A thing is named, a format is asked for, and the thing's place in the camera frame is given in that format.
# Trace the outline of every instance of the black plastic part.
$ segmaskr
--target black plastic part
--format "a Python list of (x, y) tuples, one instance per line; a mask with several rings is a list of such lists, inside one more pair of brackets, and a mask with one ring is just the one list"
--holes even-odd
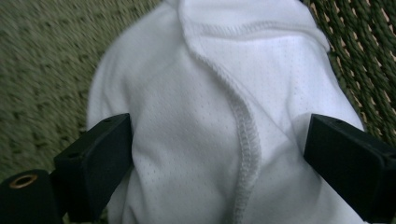
[(396, 212), (396, 149), (340, 119), (312, 115), (304, 157), (368, 222)]
[(62, 223), (47, 171), (26, 171), (3, 181), (0, 223)]
[(57, 185), (67, 188), (71, 221), (99, 218), (132, 165), (128, 114), (104, 119), (54, 158)]

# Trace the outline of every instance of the white cloth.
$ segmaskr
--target white cloth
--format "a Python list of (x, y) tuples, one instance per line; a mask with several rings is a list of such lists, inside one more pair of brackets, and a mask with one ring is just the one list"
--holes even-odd
[(298, 1), (162, 2), (108, 50), (88, 127), (130, 113), (110, 223), (363, 223), (304, 161), (318, 113), (362, 129)]

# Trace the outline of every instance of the woven placemat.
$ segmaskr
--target woven placemat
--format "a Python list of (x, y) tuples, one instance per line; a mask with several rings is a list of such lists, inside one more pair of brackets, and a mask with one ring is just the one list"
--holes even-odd
[[(52, 158), (85, 132), (101, 56), (159, 2), (0, 1), (0, 181), (53, 169)], [(329, 38), (332, 68), (367, 131), (396, 147), (395, 1), (304, 3)]]

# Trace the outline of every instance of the screw hole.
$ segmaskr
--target screw hole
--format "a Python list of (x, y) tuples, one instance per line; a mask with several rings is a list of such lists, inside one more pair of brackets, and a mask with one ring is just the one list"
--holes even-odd
[(78, 152), (72, 152), (72, 153), (70, 153), (69, 155), (67, 155), (67, 157), (68, 157), (68, 158), (75, 158), (75, 157), (77, 157), (78, 155), (79, 155)]
[(12, 181), (9, 184), (9, 187), (12, 189), (22, 189), (26, 186), (31, 185), (36, 180), (37, 180), (37, 175), (23, 175)]

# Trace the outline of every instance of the folded white garment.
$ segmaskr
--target folded white garment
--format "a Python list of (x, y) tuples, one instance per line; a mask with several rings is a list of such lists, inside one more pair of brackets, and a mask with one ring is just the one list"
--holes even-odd
[(303, 158), (312, 113), (362, 129), (328, 48), (295, 0), (169, 0), (128, 29), (88, 108), (132, 119), (110, 223), (363, 223)]

